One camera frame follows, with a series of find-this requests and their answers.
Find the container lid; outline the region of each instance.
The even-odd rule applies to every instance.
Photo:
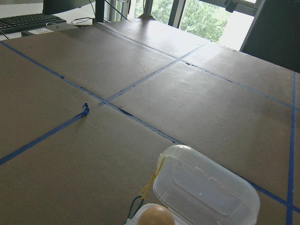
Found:
[[[260,200],[241,177],[198,151],[174,145],[159,157],[163,166],[153,191],[189,225],[254,225]]]

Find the black keyboard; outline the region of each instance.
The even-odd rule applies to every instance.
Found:
[[[55,15],[30,14],[0,18],[0,30],[5,33],[20,32],[46,26],[47,23],[65,23]]]

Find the brown egg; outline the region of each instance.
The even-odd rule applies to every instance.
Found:
[[[172,213],[161,205],[152,206],[146,209],[137,225],[175,225]]]

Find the table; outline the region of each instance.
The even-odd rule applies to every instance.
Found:
[[[0,160],[30,143],[0,165],[0,224],[123,224],[179,143],[256,188],[258,225],[299,224],[298,73],[152,18],[0,43]]]

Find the green foliage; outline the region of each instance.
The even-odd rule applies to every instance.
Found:
[[[172,4],[172,0],[154,0],[152,16],[168,24]],[[137,0],[135,17],[141,14],[143,14],[143,0]],[[217,42],[223,34],[229,16],[230,13],[222,7],[199,0],[187,0],[180,29]]]

